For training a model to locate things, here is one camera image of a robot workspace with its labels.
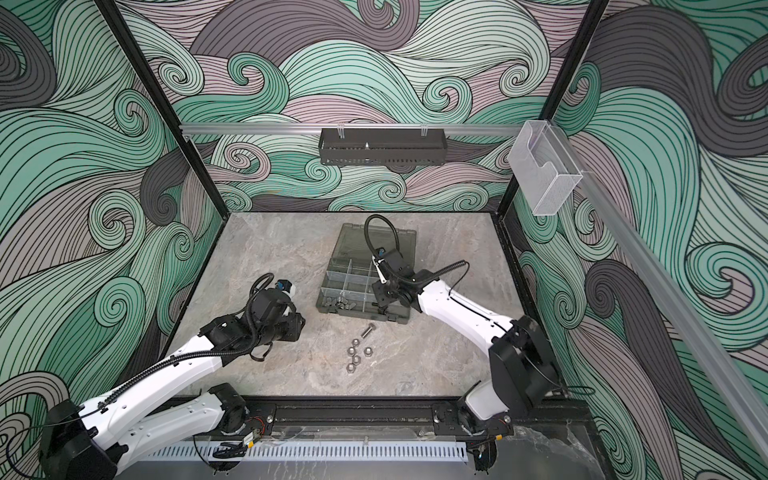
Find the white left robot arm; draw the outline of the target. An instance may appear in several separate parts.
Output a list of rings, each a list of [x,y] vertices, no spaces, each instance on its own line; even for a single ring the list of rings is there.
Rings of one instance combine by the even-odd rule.
[[[210,431],[237,435],[247,426],[244,398],[229,384],[181,405],[161,406],[190,384],[276,341],[295,342],[306,321],[290,311],[255,321],[218,317],[166,359],[115,389],[77,405],[52,407],[39,461],[48,479],[112,479],[136,461]]]

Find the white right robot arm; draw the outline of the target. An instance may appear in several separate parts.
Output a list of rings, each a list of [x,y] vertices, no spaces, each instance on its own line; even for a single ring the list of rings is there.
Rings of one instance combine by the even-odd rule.
[[[463,400],[472,419],[526,417],[559,387],[553,348],[533,318],[498,314],[440,279],[424,286],[379,279],[373,292],[378,306],[410,306],[453,328],[487,355],[490,379],[472,387]]]

